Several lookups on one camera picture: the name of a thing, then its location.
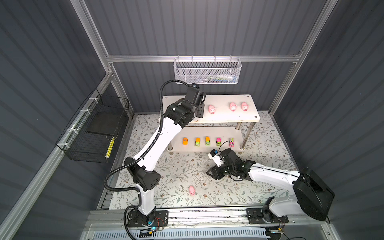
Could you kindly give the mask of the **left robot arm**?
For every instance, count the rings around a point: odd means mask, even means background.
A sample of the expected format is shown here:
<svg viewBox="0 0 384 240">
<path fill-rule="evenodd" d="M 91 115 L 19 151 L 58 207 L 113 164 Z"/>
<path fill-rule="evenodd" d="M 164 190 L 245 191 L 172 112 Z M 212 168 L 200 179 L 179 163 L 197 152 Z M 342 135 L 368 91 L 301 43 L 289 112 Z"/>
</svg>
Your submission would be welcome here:
<svg viewBox="0 0 384 240">
<path fill-rule="evenodd" d="M 164 88 L 171 83 L 182 84 L 187 87 L 184 98 L 170 104 L 167 108 L 163 103 Z M 204 116 L 206 94 L 200 90 L 198 84 L 187 84 L 181 80 L 169 80 L 160 87 L 160 125 L 147 144 L 133 158 L 123 166 L 112 170 L 104 180 L 104 188 L 111 192 L 136 191 L 140 194 L 138 211 L 148 217 L 155 212 L 154 188 L 160 181 L 160 174 L 155 166 L 173 138 L 195 118 Z M 108 184 L 114 174 L 127 169 L 131 174 L 135 187 L 113 188 Z"/>
</svg>

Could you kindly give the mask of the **orange mixer green truck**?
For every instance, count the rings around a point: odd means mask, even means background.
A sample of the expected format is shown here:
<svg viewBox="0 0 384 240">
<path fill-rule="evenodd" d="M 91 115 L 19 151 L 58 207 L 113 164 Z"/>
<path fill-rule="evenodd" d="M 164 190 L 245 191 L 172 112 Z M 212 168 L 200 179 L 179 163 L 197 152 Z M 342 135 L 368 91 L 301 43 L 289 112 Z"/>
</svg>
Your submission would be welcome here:
<svg viewBox="0 0 384 240">
<path fill-rule="evenodd" d="M 211 145 L 211 139 L 210 137 L 205 137 L 205 145 L 210 146 Z"/>
<path fill-rule="evenodd" d="M 199 147 L 200 145 L 201 145 L 201 139 L 200 138 L 196 138 L 195 146 Z"/>
</svg>

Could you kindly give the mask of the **pink cab green ladder truck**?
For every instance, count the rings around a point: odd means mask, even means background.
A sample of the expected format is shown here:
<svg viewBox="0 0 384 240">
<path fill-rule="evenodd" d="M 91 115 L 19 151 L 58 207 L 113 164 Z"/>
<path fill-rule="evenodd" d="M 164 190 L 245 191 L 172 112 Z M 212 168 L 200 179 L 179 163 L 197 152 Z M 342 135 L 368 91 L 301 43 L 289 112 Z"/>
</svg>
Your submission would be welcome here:
<svg viewBox="0 0 384 240">
<path fill-rule="evenodd" d="M 232 148 L 234 146 L 234 143 L 235 143 L 234 138 L 230 138 L 229 147 Z"/>
</svg>

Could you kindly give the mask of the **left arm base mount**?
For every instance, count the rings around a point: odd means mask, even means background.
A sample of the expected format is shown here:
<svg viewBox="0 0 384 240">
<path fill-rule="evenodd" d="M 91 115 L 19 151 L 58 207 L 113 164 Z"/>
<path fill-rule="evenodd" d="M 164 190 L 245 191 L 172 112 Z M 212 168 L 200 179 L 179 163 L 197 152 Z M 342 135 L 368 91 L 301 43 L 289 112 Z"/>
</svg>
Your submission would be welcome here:
<svg viewBox="0 0 384 240">
<path fill-rule="evenodd" d="M 127 215 L 128 227 L 166 227 L 168 225 L 169 211 L 154 210 L 148 216 L 139 210 L 130 210 Z"/>
</svg>

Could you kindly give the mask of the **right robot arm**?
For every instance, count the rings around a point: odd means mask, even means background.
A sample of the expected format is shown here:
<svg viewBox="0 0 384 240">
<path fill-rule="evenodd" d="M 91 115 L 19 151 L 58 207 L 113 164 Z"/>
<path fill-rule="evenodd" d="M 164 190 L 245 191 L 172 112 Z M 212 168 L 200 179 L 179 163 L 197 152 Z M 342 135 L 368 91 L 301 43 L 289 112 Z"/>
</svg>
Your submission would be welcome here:
<svg viewBox="0 0 384 240">
<path fill-rule="evenodd" d="M 211 150 L 208 157 L 215 165 L 207 175 L 215 180 L 225 176 L 235 182 L 267 183 L 288 192 L 285 197 L 269 197 L 262 208 L 248 209 L 249 222 L 285 224 L 291 215 L 307 215 L 317 221 L 328 220 L 335 193 L 312 170 L 286 171 L 266 167 L 255 161 L 243 161 L 231 149 Z"/>
</svg>

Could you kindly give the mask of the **pink mixer green truck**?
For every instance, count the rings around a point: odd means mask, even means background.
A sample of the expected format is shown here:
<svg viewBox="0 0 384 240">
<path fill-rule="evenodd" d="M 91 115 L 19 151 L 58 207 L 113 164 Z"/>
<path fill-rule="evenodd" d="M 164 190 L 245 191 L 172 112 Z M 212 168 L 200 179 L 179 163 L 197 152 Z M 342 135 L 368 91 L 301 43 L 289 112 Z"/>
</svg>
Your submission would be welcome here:
<svg viewBox="0 0 384 240">
<path fill-rule="evenodd" d="M 220 147 L 222 145 L 222 140 L 221 138 L 216 138 L 216 146 Z"/>
</svg>

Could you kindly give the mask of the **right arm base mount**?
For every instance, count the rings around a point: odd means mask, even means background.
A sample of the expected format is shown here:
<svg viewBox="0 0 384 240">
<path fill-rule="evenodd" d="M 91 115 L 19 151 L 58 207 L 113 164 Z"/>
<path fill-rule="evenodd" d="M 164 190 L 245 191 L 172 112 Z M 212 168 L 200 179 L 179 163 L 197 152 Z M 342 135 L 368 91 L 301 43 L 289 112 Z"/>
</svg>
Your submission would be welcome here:
<svg viewBox="0 0 384 240">
<path fill-rule="evenodd" d="M 250 224 L 287 224 L 287 216 L 277 217 L 270 210 L 262 208 L 247 208 L 246 217 Z"/>
</svg>

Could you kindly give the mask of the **pink pig toy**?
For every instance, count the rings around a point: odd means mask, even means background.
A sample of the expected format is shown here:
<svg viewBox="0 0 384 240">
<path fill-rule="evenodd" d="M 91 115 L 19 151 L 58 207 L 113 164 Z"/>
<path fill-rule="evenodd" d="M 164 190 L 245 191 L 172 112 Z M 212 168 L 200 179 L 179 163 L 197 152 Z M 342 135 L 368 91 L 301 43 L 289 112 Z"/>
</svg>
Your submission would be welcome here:
<svg viewBox="0 0 384 240">
<path fill-rule="evenodd" d="M 246 102 L 243 102 L 241 104 L 241 109 L 246 112 L 249 109 L 249 105 Z"/>
<path fill-rule="evenodd" d="M 189 193 L 191 196 L 195 196 L 196 195 L 196 189 L 194 186 L 189 186 Z"/>
<path fill-rule="evenodd" d="M 230 110 L 232 111 L 232 112 L 234 112 L 234 111 L 236 111 L 236 109 L 237 109 L 237 105 L 235 104 L 235 103 L 230 103 Z"/>
<path fill-rule="evenodd" d="M 216 113 L 216 107 L 213 105 L 209 105 L 208 110 L 209 110 L 209 113 L 212 115 Z"/>
</svg>

